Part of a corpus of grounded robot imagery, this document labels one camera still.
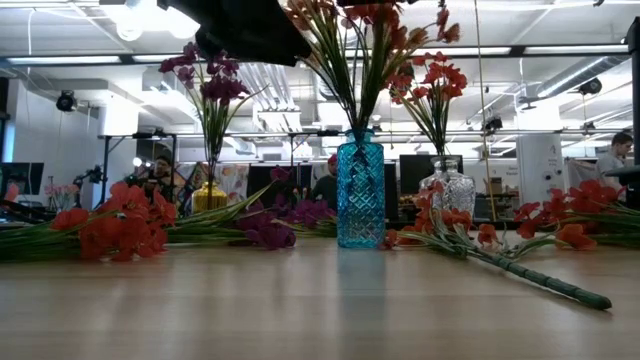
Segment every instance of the wooden table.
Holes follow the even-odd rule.
[[[548,249],[522,263],[613,309],[423,250],[174,248],[0,265],[0,359],[640,359],[640,252]]]

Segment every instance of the vase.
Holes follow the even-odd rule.
[[[384,148],[348,131],[338,148],[338,245],[377,248],[385,237]]]
[[[218,209],[227,206],[229,197],[227,194],[218,189],[218,184],[215,182],[211,186],[211,206],[209,206],[209,183],[202,184],[200,190],[193,192],[191,196],[191,210],[192,214],[198,214],[203,211]]]
[[[456,158],[436,156],[431,159],[435,172],[420,181],[420,189],[434,189],[440,182],[444,192],[433,194],[431,208],[436,210],[458,209],[468,211],[473,217],[476,204],[476,184],[471,176],[458,172]]]

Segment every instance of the man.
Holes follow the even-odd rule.
[[[596,171],[598,172],[598,178],[602,185],[611,186],[616,189],[616,191],[622,188],[620,180],[617,177],[605,176],[604,174],[607,171],[625,167],[625,156],[631,151],[632,146],[633,138],[627,133],[617,133],[613,137],[609,152],[602,155],[596,163]]]
[[[167,201],[171,200],[171,160],[165,155],[156,157],[153,171],[145,184],[145,192],[149,198],[153,196],[155,189],[158,189]]]
[[[317,199],[319,196],[322,200],[325,200],[329,205],[329,208],[338,210],[338,179],[336,179],[336,173],[338,172],[338,157],[334,154],[327,161],[329,167],[329,175],[323,176],[316,183],[316,187],[311,191],[311,198]]]

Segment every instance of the blue glass vase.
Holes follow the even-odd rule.
[[[338,148],[338,245],[377,248],[384,241],[384,148],[373,131],[348,131]]]

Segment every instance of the fluorescent light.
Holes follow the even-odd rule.
[[[545,55],[545,54],[584,54],[584,53],[602,53],[616,52],[620,54],[628,54],[627,45],[576,45],[576,46],[529,46],[524,50],[528,55]]]
[[[511,51],[510,47],[481,47],[481,55],[506,55]],[[414,55],[430,53],[435,55],[441,52],[446,56],[478,56],[478,48],[422,48],[416,50]]]
[[[12,65],[66,65],[66,64],[116,64],[117,56],[29,56],[10,57],[7,62]]]
[[[260,138],[267,138],[267,137],[284,137],[284,136],[289,136],[288,133],[262,133],[262,134],[255,134],[255,133],[230,133],[230,134],[226,134],[226,136],[230,136],[230,137],[260,137]]]
[[[164,55],[133,55],[132,58],[135,62],[142,63],[161,63],[172,57],[179,56],[180,54],[164,54]]]

